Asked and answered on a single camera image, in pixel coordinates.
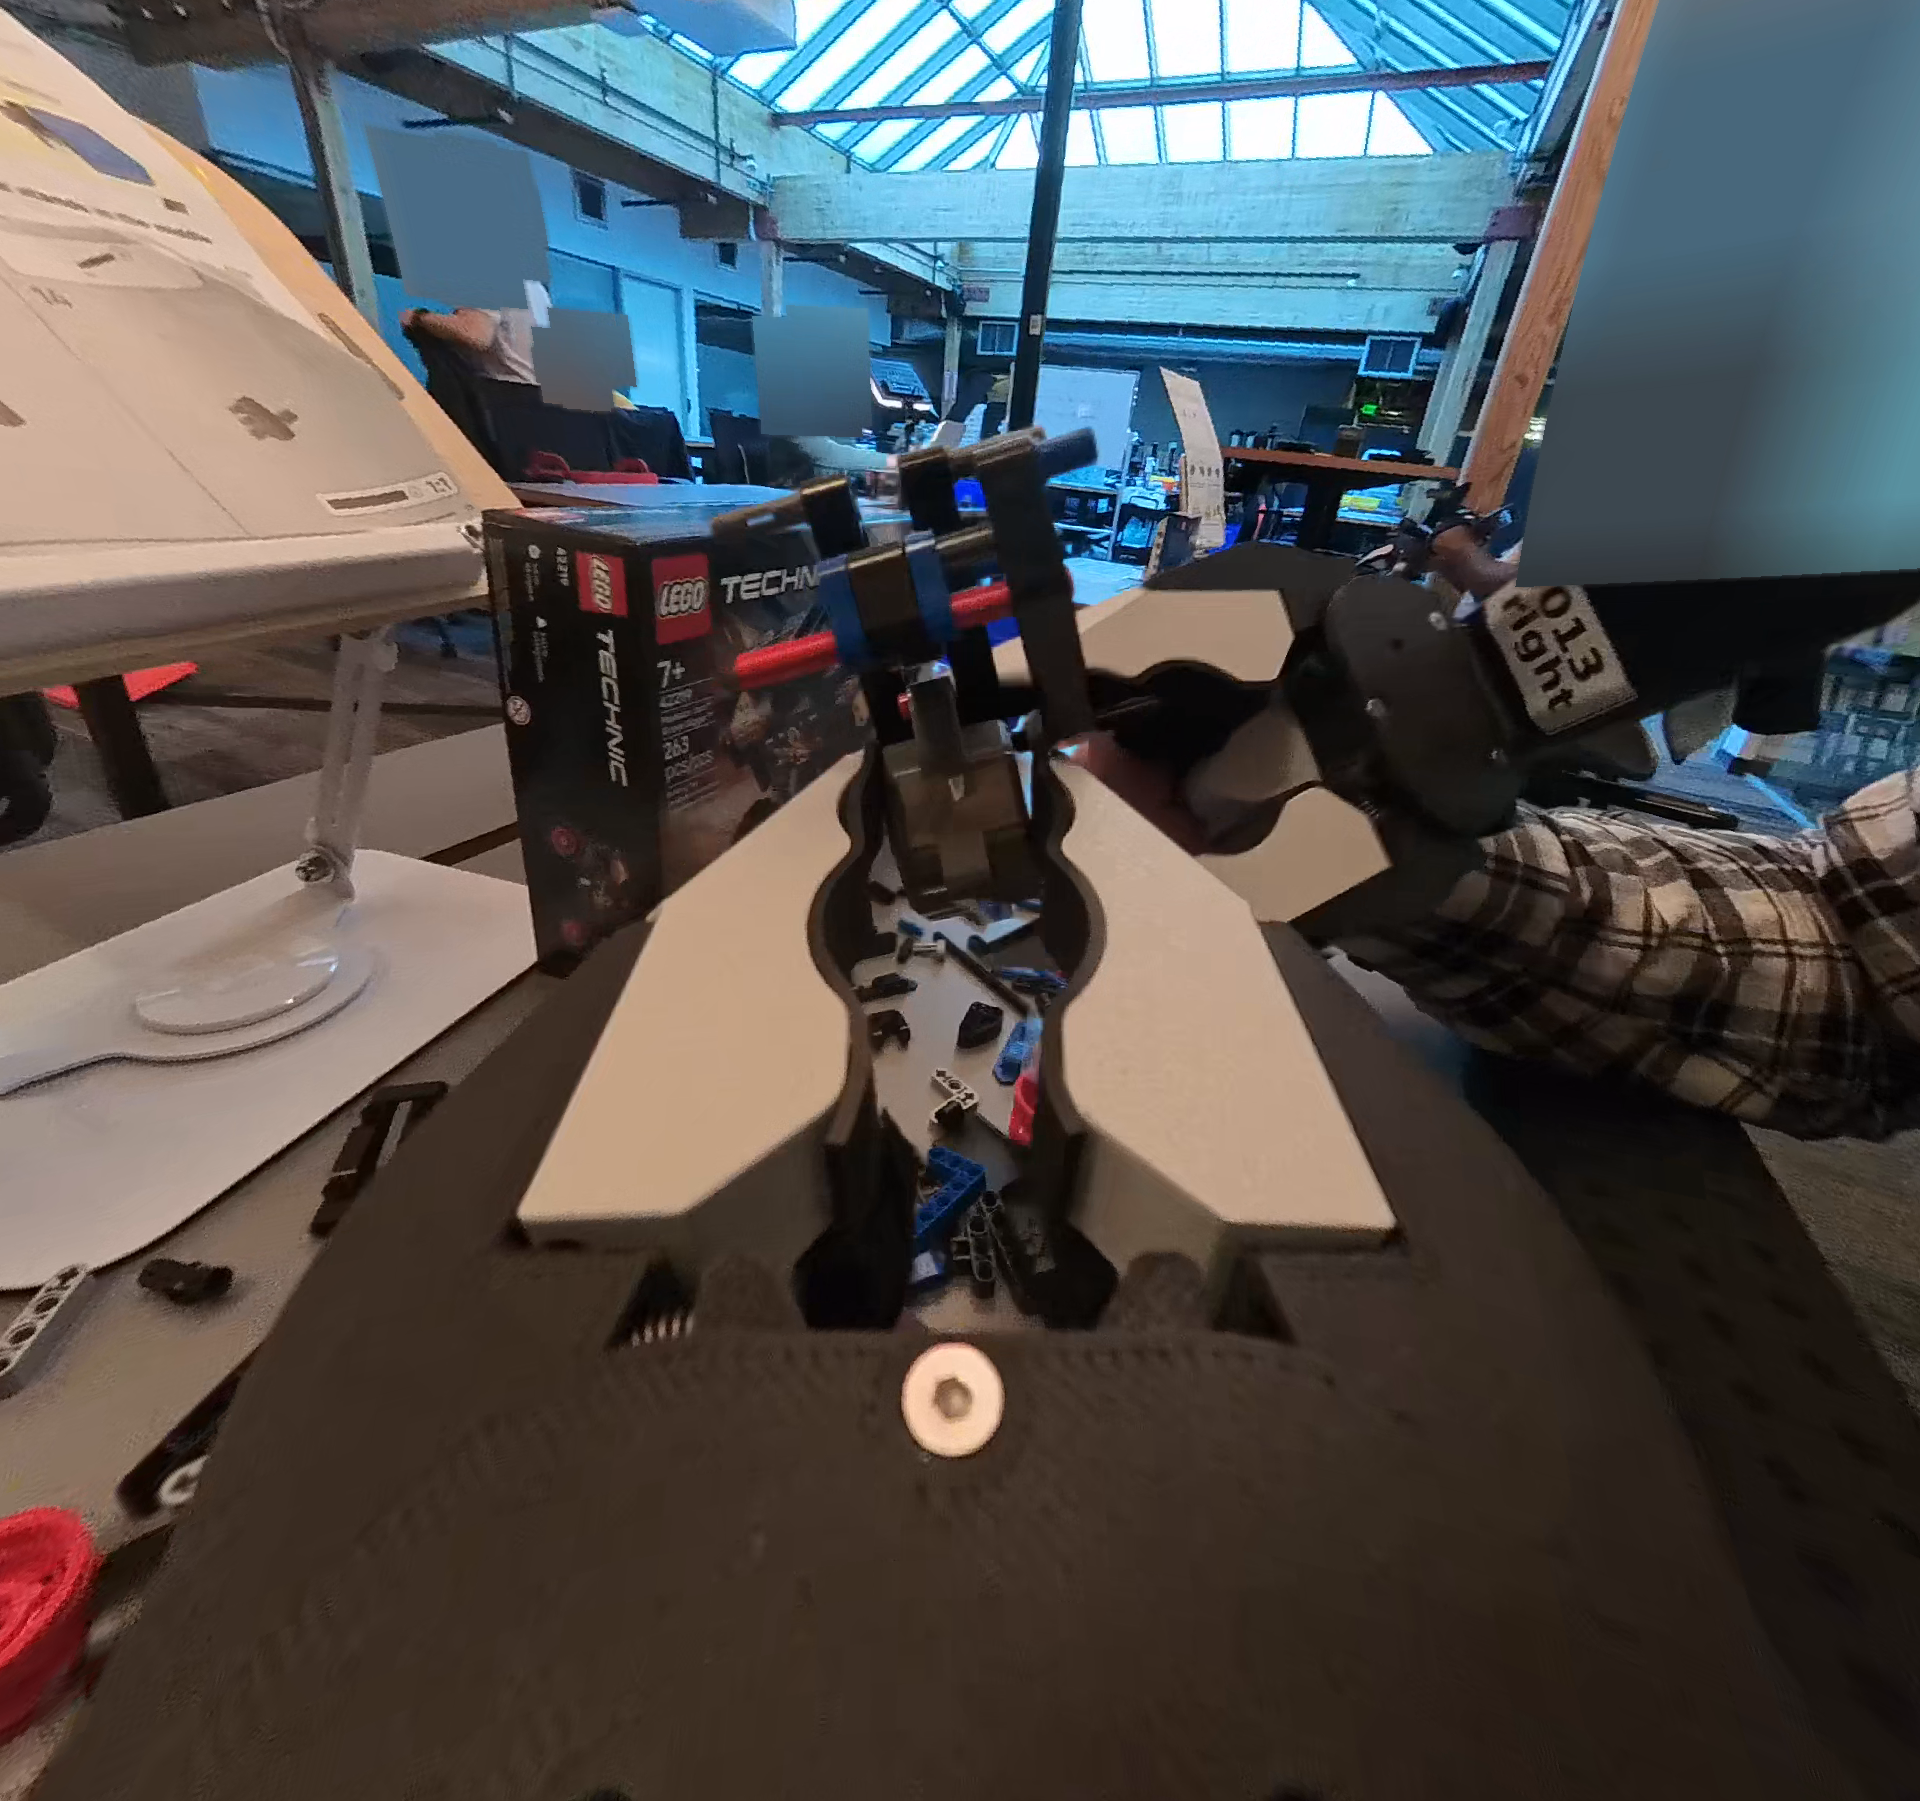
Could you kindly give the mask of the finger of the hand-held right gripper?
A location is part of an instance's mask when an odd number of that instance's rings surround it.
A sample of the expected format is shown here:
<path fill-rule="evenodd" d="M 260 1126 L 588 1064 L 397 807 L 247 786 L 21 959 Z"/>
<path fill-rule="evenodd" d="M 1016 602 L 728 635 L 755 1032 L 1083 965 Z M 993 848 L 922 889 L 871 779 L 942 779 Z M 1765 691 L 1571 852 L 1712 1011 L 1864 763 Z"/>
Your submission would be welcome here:
<path fill-rule="evenodd" d="M 1275 588 L 1136 586 L 1020 627 L 993 650 L 1008 723 L 1241 723 L 1275 703 L 1294 642 Z"/>
<path fill-rule="evenodd" d="M 1182 782 L 1203 864 L 1261 924 L 1290 924 L 1380 880 L 1392 858 L 1369 812 L 1322 779 L 1303 723 L 1265 708 Z"/>

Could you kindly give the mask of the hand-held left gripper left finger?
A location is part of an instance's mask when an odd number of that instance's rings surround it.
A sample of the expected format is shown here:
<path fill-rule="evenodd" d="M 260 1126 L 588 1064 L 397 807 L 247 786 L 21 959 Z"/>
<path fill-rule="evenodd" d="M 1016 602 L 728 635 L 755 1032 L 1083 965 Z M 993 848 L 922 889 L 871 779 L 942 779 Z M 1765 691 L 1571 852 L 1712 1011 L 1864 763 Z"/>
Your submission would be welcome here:
<path fill-rule="evenodd" d="M 860 759 L 823 770 L 655 911 L 518 1202 L 531 1243 L 804 1253 L 827 1229 L 853 1002 L 808 928 L 853 855 L 858 773 Z"/>

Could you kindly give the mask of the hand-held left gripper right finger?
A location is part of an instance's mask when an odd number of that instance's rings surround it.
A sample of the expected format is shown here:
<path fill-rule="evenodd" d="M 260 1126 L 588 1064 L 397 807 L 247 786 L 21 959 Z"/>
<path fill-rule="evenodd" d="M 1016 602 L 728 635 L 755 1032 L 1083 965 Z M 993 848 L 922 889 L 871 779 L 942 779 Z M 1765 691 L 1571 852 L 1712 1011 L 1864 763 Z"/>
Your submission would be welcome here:
<path fill-rule="evenodd" d="M 1039 1212 L 1218 1293 L 1257 1253 L 1378 1253 L 1395 1212 L 1250 905 L 1074 759 L 1039 763 Z"/>

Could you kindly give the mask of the toy brick motor assembly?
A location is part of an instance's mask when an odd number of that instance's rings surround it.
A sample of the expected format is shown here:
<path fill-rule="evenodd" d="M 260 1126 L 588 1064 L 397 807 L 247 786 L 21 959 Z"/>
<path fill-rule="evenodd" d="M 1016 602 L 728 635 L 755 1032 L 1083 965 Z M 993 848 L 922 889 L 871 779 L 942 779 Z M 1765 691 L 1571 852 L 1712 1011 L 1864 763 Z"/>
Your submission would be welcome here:
<path fill-rule="evenodd" d="M 797 528 L 818 548 L 810 566 L 823 627 L 736 655 L 736 691 L 846 669 L 873 685 L 873 779 L 902 885 L 926 911 L 971 897 L 1016 901 L 1039 888 L 1029 807 L 1007 731 L 1001 685 L 954 664 L 996 619 L 1015 618 L 1039 659 L 1046 727 L 1086 732 L 1095 723 L 1075 600 L 1048 503 L 1048 483 L 1099 456 L 1092 426 L 1037 426 L 958 449 L 898 461 L 911 528 L 898 541 L 860 533 L 846 479 L 817 481 L 727 511 L 718 541 L 760 541 Z"/>

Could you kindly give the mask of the grey desk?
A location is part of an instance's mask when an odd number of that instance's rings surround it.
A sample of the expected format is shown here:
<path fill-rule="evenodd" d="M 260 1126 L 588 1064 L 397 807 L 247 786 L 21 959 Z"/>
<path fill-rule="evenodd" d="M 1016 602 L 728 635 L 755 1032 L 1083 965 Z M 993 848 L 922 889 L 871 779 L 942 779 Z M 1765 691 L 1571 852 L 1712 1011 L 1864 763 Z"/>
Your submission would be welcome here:
<path fill-rule="evenodd" d="M 881 1410 L 909 1467 L 895 1339 L 909 1301 L 920 1149 L 877 1096 L 858 1006 L 858 909 L 886 852 L 877 754 L 827 767 L 701 878 L 590 950 L 568 977 L 534 951 L 523 882 L 446 864 L 509 824 L 507 727 L 373 761 L 373 816 L 428 848 L 364 846 L 335 905 L 275 846 L 195 892 L 216 848 L 63 866 L 86 928 L 6 982 L 6 1067 L 140 1035 L 131 997 L 212 972 L 275 927 L 373 951 L 368 991 L 274 1047 L 191 1064 L 92 1064 L 6 1098 L 6 1303 L 21 1333 L 65 1280 L 60 1339 L 6 1396 L 6 1517 L 25 1511 L 113 1554 L 122 1481 L 230 1381 L 204 1445 L 184 1563 L 321 1554 L 389 1513 L 451 1527 L 496 1481 L 534 1530 L 626 1503 L 666 1526 L 675 1480 L 801 1453 L 779 1413 L 728 1427 L 755 1345 L 818 1395 L 804 1427 Z M 507 1019 L 509 997 L 527 993 Z"/>

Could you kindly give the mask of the person's right hand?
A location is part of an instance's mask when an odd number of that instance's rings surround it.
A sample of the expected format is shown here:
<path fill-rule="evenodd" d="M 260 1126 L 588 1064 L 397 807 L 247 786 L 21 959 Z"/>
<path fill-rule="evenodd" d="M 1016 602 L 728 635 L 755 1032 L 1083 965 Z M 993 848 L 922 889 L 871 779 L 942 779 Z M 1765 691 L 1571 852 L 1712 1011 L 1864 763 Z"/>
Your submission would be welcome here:
<path fill-rule="evenodd" d="M 1207 827 L 1183 806 L 1180 779 L 1163 761 L 1133 754 L 1113 732 L 1092 732 L 1070 748 L 1070 759 L 1176 846 L 1189 855 L 1207 848 Z"/>

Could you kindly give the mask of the wooden-edged table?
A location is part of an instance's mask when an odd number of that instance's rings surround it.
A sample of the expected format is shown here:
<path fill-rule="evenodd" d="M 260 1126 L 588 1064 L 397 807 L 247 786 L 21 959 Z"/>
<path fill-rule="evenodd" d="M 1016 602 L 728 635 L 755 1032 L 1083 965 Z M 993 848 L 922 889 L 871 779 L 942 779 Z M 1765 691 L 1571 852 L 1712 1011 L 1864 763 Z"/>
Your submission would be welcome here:
<path fill-rule="evenodd" d="M 1411 463 L 1404 457 L 1351 457 L 1333 456 L 1326 449 L 1261 449 L 1261 448 L 1225 448 L 1220 452 L 1222 471 L 1238 474 L 1257 481 L 1281 483 L 1328 483 L 1342 489 L 1362 485 L 1404 485 L 1404 483 L 1458 483 L 1458 471 L 1433 463 Z"/>
<path fill-rule="evenodd" d="M 791 493 L 787 489 L 694 481 L 507 481 L 507 489 L 526 508 L 694 511 L 707 516 L 764 508 Z"/>

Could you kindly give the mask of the pile of black toy beams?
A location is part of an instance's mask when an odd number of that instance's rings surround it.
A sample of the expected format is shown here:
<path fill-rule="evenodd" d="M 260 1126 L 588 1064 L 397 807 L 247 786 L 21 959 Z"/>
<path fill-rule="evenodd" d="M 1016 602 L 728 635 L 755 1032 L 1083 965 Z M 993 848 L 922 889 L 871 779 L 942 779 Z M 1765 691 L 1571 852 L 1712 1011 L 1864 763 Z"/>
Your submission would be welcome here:
<path fill-rule="evenodd" d="M 909 1266 L 911 1301 L 961 1287 L 976 1301 L 1007 1297 L 1039 1314 L 1059 1293 L 1060 1244 L 1037 1207 L 1016 1190 L 980 1190 L 954 1228 L 922 1248 Z"/>

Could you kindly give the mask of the black dimpled mat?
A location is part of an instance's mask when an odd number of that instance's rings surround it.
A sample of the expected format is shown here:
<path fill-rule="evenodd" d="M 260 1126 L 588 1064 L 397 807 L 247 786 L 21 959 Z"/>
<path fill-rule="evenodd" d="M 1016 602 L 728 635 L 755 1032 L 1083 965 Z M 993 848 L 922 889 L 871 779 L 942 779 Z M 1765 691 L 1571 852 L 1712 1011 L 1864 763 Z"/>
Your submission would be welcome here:
<path fill-rule="evenodd" d="M 1917 1427 L 1747 1130 L 1467 1047 L 1333 957 L 1548 1190 L 1680 1422 L 1739 1576 L 1864 1796 L 1917 1796 Z"/>

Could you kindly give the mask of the black metal pole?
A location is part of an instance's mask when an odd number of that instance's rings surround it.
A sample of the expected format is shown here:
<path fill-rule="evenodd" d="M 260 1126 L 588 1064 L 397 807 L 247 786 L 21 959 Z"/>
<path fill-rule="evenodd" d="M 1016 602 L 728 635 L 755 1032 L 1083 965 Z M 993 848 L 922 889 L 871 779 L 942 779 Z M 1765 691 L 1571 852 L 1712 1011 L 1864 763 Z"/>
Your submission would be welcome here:
<path fill-rule="evenodd" d="M 1036 168 L 1032 211 L 1023 264 L 1020 345 L 1008 379 L 1008 402 L 1003 418 L 1007 429 L 1029 426 L 1037 412 L 1048 299 L 1063 211 L 1063 175 L 1083 4 L 1086 0 L 1056 0 L 1054 8 L 1037 133 L 1039 156 Z"/>

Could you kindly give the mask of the white book stand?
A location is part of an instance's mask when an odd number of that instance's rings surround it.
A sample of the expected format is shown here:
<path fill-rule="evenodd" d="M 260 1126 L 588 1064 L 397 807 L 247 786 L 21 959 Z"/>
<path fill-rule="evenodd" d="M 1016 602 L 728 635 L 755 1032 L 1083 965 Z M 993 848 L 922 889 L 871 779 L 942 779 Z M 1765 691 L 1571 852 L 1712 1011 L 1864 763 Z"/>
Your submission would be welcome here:
<path fill-rule="evenodd" d="M 476 519 L 6 559 L 6 691 L 267 659 L 184 806 L 6 848 L 6 1289 L 204 1212 L 534 969 L 503 732 L 379 754 L 393 629 L 485 602 Z"/>

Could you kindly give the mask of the black toy cylinder piece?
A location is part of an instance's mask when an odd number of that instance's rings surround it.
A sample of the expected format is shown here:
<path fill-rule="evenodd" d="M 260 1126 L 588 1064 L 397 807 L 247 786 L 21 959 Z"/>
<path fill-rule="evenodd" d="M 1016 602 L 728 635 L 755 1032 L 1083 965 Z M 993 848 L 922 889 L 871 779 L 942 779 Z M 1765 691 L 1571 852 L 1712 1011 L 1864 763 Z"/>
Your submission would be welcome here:
<path fill-rule="evenodd" d="M 117 1481 L 117 1504 L 128 1517 L 154 1517 L 194 1499 L 207 1457 L 249 1367 L 253 1355 L 242 1358 Z"/>

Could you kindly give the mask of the small orange cone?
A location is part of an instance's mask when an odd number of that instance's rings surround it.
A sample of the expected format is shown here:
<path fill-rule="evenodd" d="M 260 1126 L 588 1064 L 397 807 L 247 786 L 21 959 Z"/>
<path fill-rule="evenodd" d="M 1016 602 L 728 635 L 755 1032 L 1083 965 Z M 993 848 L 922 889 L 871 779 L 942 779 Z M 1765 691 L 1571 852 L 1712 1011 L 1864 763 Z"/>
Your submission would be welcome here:
<path fill-rule="evenodd" d="M 177 685 L 184 685 L 189 678 L 195 678 L 195 676 L 198 676 L 198 664 L 195 662 L 168 662 L 168 664 L 158 664 L 158 667 L 131 669 L 131 672 L 127 672 L 127 673 L 122 673 L 117 678 L 118 678 L 118 685 L 123 685 L 127 698 L 135 704 L 140 704 L 144 699 L 151 699 L 151 698 L 168 691 L 171 687 L 177 687 Z M 79 712 L 79 691 L 76 687 L 70 687 L 70 685 L 46 687 L 46 689 L 41 689 L 41 698 L 48 704 L 60 704 L 63 710 Z"/>

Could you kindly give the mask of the instruction booklet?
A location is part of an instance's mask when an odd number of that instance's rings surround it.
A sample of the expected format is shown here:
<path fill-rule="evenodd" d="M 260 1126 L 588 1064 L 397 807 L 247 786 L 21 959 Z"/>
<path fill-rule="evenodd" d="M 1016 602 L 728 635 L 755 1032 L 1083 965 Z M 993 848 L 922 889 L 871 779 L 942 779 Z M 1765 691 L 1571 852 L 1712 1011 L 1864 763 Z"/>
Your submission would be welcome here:
<path fill-rule="evenodd" d="M 6 548 L 472 516 L 364 345 L 131 112 L 6 18 Z"/>

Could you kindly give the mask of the black toy frame piece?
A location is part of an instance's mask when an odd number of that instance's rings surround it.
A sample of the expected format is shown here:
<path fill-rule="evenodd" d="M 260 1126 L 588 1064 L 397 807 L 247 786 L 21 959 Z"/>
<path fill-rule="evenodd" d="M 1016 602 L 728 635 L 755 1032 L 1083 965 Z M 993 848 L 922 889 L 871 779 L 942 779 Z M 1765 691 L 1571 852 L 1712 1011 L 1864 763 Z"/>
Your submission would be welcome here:
<path fill-rule="evenodd" d="M 326 1174 L 321 1195 L 306 1225 L 306 1238 L 321 1243 L 338 1233 L 357 1195 L 371 1189 L 380 1165 L 397 1154 L 409 1132 L 436 1113 L 446 1096 L 447 1083 L 436 1078 L 387 1083 L 368 1092 Z"/>

